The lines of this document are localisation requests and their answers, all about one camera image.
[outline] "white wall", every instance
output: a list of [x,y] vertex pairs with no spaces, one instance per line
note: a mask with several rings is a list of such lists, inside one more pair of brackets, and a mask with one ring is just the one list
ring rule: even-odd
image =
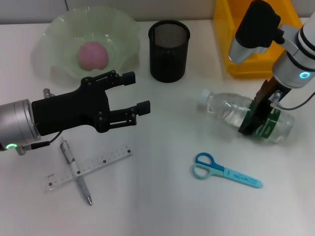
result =
[[[315,11],[315,0],[291,0],[300,17]],[[211,19],[215,0],[67,0],[69,9],[107,5],[136,20]],[[66,12],[64,0],[0,0],[0,24],[51,22]]]
[[51,22],[64,12],[64,0],[0,0],[0,24]]

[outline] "yellow plastic bin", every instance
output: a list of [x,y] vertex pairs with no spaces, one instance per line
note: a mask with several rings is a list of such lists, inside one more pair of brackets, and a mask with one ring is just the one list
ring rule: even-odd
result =
[[[251,2],[252,0],[217,0],[214,23],[221,54],[227,72],[236,78],[271,77],[272,65],[284,50],[275,42],[272,42],[266,53],[252,55],[243,64],[234,64],[228,58],[232,39]],[[299,28],[302,26],[290,0],[266,0],[266,2],[281,17],[280,25],[288,24]]]

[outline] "ruler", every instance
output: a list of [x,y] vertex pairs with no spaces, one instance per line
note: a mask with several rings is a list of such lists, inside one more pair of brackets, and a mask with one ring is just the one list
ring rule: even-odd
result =
[[[77,166],[80,169],[80,175],[85,175],[91,171],[101,169],[113,162],[132,155],[133,152],[131,148],[129,147],[129,145],[126,144],[107,154],[101,154],[83,161],[77,161]],[[45,178],[44,191],[56,189],[72,180],[73,177],[71,174],[71,170],[69,166],[67,166],[65,169],[55,172]]]

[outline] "scissors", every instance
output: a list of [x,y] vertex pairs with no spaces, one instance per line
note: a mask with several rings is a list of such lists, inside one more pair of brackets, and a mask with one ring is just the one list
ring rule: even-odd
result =
[[[211,160],[211,163],[208,164],[208,163],[199,161],[198,159],[201,156],[209,157]],[[257,180],[253,177],[247,176],[245,174],[242,174],[237,171],[218,165],[215,162],[213,156],[206,152],[199,153],[196,156],[195,162],[196,163],[192,166],[192,172],[199,179],[206,179],[206,178],[209,178],[210,176],[219,176],[219,177],[223,177],[223,178],[235,181],[235,182],[239,182],[239,183],[254,187],[254,188],[262,187],[262,182],[260,180]],[[204,169],[208,173],[206,175],[200,175],[196,172],[196,168]]]

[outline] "pen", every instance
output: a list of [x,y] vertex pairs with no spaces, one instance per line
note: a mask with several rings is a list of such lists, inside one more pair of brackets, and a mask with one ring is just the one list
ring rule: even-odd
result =
[[88,202],[88,204],[92,205],[92,198],[90,195],[90,192],[88,190],[87,185],[85,184],[85,181],[83,179],[83,176],[80,173],[80,170],[77,166],[77,163],[73,157],[73,154],[71,152],[71,149],[69,147],[69,144],[66,140],[62,138],[62,142],[60,144],[60,149],[63,152],[63,155],[67,161],[67,163],[70,165],[71,174],[74,178],[74,180],[77,182],[78,187],[85,198],[85,200]]

